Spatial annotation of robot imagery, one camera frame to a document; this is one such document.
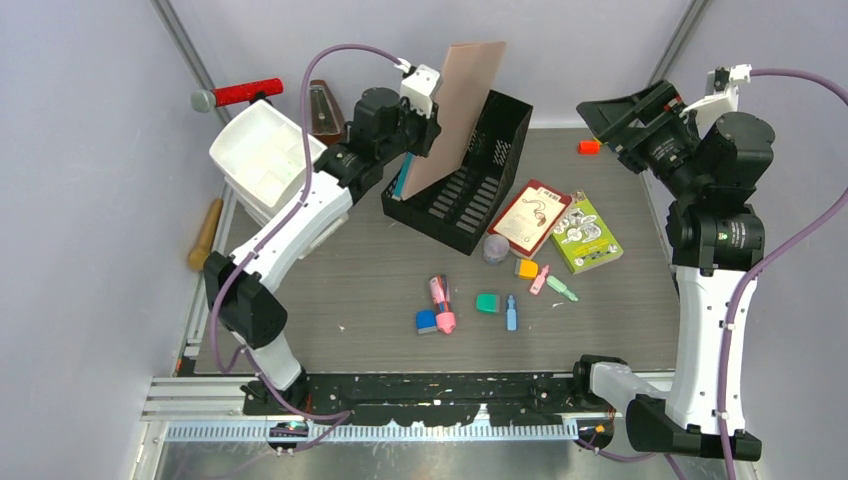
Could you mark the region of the pink cardboard folder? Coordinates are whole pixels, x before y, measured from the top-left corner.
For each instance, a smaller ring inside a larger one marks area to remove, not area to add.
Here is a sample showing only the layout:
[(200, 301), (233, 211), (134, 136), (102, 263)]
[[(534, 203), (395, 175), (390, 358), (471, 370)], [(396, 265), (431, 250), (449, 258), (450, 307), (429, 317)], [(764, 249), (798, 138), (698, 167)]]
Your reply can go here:
[(506, 50), (504, 41), (454, 43), (442, 64), (435, 95), (442, 127), (428, 157), (412, 163), (403, 200), (408, 200), (461, 166), (472, 133)]

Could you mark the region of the green illustrated book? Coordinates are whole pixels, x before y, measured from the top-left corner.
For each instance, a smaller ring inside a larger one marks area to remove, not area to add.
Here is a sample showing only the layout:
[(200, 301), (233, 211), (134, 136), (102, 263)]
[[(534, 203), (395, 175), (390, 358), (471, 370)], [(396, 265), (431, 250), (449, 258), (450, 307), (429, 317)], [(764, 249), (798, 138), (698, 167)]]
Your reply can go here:
[(551, 234), (551, 241), (573, 275), (620, 258), (624, 249), (583, 190), (571, 193), (572, 203)]

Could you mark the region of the red brown book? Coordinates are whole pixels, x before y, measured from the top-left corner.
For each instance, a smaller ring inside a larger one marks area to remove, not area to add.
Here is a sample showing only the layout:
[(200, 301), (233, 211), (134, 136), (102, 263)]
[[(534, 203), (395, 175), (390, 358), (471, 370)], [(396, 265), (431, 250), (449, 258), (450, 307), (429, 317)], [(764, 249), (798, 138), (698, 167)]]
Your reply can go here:
[(503, 236), (513, 254), (532, 259), (572, 202), (570, 194), (531, 179), (490, 224), (487, 233)]

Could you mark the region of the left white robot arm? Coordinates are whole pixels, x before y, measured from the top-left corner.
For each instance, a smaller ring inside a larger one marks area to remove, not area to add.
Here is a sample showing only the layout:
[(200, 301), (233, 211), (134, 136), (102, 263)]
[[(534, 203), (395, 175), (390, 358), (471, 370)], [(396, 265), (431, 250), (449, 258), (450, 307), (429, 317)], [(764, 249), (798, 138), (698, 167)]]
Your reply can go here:
[(282, 175), (276, 214), (231, 253), (211, 252), (202, 269), (212, 325), (223, 325), (244, 347), (280, 412), (298, 412), (307, 389), (276, 290), (381, 180), (389, 161), (408, 152), (427, 156), (440, 132), (434, 95), (375, 87), (356, 103), (347, 139), (331, 147), (319, 146), (266, 100), (238, 114), (213, 142), (210, 155), (224, 167), (269, 165)]

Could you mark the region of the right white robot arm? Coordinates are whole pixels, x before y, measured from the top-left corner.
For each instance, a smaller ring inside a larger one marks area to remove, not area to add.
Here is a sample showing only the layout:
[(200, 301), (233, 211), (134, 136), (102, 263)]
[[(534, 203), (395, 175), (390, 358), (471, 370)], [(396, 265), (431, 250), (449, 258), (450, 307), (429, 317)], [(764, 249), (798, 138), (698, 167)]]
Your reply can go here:
[(753, 462), (762, 454), (742, 411), (747, 310), (765, 228), (750, 205), (774, 153), (773, 128), (741, 112), (737, 86), (687, 105), (661, 80), (628, 96), (584, 101), (578, 114), (629, 170), (651, 172), (672, 195), (666, 220), (680, 302), (671, 387), (660, 390), (617, 357), (584, 355), (571, 397), (621, 412), (642, 453)]

